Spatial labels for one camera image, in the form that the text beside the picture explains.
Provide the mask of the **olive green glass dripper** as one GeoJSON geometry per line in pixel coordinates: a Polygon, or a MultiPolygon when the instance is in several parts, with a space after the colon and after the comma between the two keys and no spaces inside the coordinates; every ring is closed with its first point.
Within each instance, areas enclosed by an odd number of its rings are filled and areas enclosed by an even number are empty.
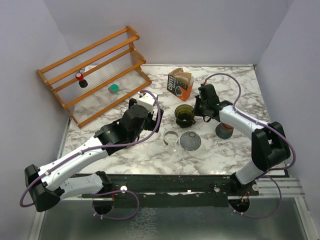
{"type": "Polygon", "coordinates": [[[180,128],[189,128],[196,123],[194,108],[188,104],[179,105],[175,111],[175,122],[180,128]]]}

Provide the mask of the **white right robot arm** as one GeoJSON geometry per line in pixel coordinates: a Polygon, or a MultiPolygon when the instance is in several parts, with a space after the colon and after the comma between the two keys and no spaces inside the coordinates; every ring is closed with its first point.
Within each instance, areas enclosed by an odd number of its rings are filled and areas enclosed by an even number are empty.
{"type": "Polygon", "coordinates": [[[291,156],[280,123],[260,121],[237,110],[231,102],[220,101],[212,84],[202,84],[198,91],[195,116],[208,117],[206,122],[219,122],[215,133],[221,139],[230,138],[236,129],[251,140],[251,160],[230,177],[229,189],[234,195],[242,195],[247,191],[248,184],[291,156]]]}

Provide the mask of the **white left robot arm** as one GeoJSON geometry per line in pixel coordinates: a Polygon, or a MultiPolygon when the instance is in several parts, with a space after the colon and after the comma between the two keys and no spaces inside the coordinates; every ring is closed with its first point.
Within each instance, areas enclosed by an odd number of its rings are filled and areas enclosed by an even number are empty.
{"type": "Polygon", "coordinates": [[[101,198],[106,197],[111,186],[104,173],[96,172],[86,177],[74,175],[117,151],[148,140],[149,135],[140,139],[141,132],[157,133],[163,113],[158,95],[153,92],[139,99],[130,99],[122,118],[102,126],[80,147],[52,163],[26,167],[26,190],[19,201],[20,206],[34,206],[37,212],[44,212],[61,200],[76,195],[97,194],[101,198]]]}

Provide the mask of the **orange coffee filter box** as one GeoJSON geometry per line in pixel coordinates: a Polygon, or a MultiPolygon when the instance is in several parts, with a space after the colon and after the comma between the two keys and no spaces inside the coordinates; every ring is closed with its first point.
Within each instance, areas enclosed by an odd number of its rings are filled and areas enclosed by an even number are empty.
{"type": "Polygon", "coordinates": [[[191,83],[185,84],[184,82],[179,81],[178,79],[168,74],[167,90],[180,100],[186,101],[191,95],[194,81],[195,78],[192,76],[191,83]]]}

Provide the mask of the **grey carafe with red lid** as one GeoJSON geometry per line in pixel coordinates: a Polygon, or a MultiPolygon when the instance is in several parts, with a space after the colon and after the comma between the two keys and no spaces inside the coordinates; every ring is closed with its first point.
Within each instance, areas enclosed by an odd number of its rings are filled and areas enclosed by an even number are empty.
{"type": "Polygon", "coordinates": [[[223,122],[220,122],[215,128],[216,135],[224,140],[229,139],[233,135],[233,132],[234,128],[223,122]]]}

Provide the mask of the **brown filters in box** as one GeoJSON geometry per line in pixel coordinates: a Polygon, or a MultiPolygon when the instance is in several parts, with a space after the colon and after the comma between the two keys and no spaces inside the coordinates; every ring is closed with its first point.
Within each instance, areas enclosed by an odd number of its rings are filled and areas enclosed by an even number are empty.
{"type": "Polygon", "coordinates": [[[187,85],[192,82],[192,74],[190,72],[184,72],[183,68],[181,67],[171,71],[169,75],[187,85]]]}

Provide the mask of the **clear glass server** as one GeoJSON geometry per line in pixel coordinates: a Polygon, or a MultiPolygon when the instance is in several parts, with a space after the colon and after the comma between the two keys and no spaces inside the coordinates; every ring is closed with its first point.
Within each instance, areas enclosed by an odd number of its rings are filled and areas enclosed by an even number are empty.
{"type": "Polygon", "coordinates": [[[168,130],[163,134],[163,143],[168,152],[175,153],[178,148],[180,135],[174,130],[168,130]]]}

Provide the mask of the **green small block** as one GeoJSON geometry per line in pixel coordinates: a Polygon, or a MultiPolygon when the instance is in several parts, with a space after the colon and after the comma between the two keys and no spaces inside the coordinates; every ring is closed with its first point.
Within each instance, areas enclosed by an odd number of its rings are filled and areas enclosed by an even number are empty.
{"type": "Polygon", "coordinates": [[[112,84],[111,86],[108,87],[108,90],[115,94],[119,91],[119,86],[117,84],[112,84]]]}

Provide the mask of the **orange wooden shelf rack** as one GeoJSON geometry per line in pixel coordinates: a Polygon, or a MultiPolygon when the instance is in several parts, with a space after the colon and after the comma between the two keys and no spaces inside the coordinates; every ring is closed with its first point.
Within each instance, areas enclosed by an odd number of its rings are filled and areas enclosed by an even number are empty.
{"type": "Polygon", "coordinates": [[[147,61],[135,47],[139,39],[127,25],[36,72],[82,128],[152,83],[142,70],[147,61]],[[87,87],[79,86],[77,73],[83,74],[87,87]],[[108,90],[112,84],[118,92],[108,90]]]}

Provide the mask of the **red black stamp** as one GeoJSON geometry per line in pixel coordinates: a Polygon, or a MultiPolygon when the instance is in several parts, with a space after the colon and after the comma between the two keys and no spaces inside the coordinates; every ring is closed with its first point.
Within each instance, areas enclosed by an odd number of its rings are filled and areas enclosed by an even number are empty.
{"type": "Polygon", "coordinates": [[[78,80],[78,84],[81,88],[86,88],[88,86],[88,82],[84,79],[84,75],[81,72],[77,73],[75,78],[78,80]]]}

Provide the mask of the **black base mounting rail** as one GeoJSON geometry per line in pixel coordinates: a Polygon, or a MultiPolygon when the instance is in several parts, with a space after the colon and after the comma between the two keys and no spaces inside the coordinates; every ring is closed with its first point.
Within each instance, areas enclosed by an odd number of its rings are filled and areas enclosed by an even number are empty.
{"type": "Polygon", "coordinates": [[[44,202],[48,210],[62,199],[93,198],[98,207],[227,207],[228,198],[258,195],[256,181],[242,185],[235,175],[126,175],[75,174],[52,191],[44,202]]]}

